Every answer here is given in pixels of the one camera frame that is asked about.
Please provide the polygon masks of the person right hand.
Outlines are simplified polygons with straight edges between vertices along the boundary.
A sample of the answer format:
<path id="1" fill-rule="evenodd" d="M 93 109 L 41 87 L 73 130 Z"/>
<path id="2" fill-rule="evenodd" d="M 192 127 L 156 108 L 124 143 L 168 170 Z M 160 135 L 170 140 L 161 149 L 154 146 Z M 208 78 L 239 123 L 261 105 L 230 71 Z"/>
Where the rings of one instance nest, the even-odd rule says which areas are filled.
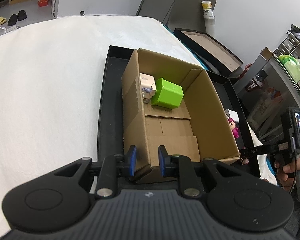
<path id="1" fill-rule="evenodd" d="M 290 173 L 294 173 L 297 167 L 297 170 L 300 171 L 300 158 L 297 159 L 296 165 L 295 162 L 291 162 L 285 166 L 282 166 L 278 161 L 275 161 L 275 167 L 277 168 L 277 179 L 280 181 L 280 184 L 283 186 L 285 191 L 290 191 L 293 186 L 293 178 L 289 178 Z"/>

